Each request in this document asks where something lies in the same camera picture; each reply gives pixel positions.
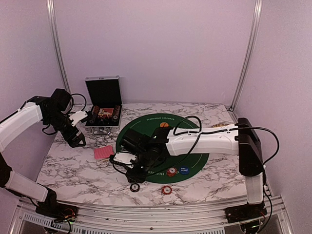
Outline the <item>red playing card deck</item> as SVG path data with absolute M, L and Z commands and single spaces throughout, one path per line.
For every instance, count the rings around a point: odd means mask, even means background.
M 114 155 L 114 149 L 112 145 L 108 145 L 101 148 L 94 149 L 95 160 L 109 160 L 111 155 Z

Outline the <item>black orange 100 chip stack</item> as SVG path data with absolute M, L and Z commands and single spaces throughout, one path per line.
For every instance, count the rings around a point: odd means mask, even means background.
M 132 183 L 132 184 L 130 185 L 130 191 L 131 191 L 131 192 L 136 193 L 136 192 L 138 192 L 139 190 L 140 190 L 140 185 L 139 185 L 139 184 L 137 184 L 137 183 Z

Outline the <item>blue small blind button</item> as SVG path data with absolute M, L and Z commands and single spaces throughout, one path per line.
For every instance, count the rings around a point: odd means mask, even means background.
M 188 175 L 188 174 L 190 173 L 190 168 L 187 167 L 187 166 L 181 166 L 181 167 L 179 168 L 179 172 L 180 172 L 180 174 L 182 174 L 182 175 Z

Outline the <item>red beige 5 chip stack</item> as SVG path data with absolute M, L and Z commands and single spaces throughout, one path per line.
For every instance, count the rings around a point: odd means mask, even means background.
M 170 195 L 172 193 L 172 188 L 170 186 L 163 186 L 161 188 L 161 192 L 164 194 L 164 195 Z

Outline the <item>orange round big blind button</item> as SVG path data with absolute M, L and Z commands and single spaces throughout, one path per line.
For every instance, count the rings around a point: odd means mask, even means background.
M 169 127 L 169 124 L 167 122 L 160 123 L 160 127 Z

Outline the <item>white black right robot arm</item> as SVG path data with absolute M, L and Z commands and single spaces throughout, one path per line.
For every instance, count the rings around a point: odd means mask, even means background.
M 127 177 L 144 180 L 163 152 L 170 156 L 190 154 L 228 154 L 239 157 L 239 172 L 245 178 L 247 204 L 242 215 L 252 218 L 263 202 L 264 163 L 261 142 L 246 118 L 223 127 L 183 129 L 158 127 L 151 136 L 129 129 L 120 141 L 124 150 L 137 156 Z

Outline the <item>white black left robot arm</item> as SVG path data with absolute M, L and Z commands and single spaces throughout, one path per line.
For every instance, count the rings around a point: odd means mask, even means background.
M 72 148 L 85 146 L 86 141 L 79 122 L 88 118 L 85 110 L 72 112 L 73 95 L 64 89 L 56 89 L 50 97 L 34 96 L 19 109 L 0 122 L 0 186 L 21 196 L 31 198 L 42 206 L 51 217 L 60 215 L 61 205 L 57 203 L 57 195 L 53 190 L 34 181 L 34 173 L 17 172 L 18 163 L 9 159 L 13 153 L 30 168 L 35 164 L 39 168 L 42 153 L 48 146 L 48 137 L 60 133 Z

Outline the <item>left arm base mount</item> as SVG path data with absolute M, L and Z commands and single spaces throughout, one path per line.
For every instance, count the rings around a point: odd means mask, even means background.
M 56 206 L 39 203 L 36 207 L 36 213 L 53 218 L 55 223 L 75 221 L 77 211 L 76 206 L 62 203 L 57 203 Z

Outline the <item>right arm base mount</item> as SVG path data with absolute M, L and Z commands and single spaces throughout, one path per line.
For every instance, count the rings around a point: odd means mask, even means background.
M 266 215 L 268 212 L 263 205 L 240 205 L 225 209 L 225 216 L 228 223 L 246 221 Z

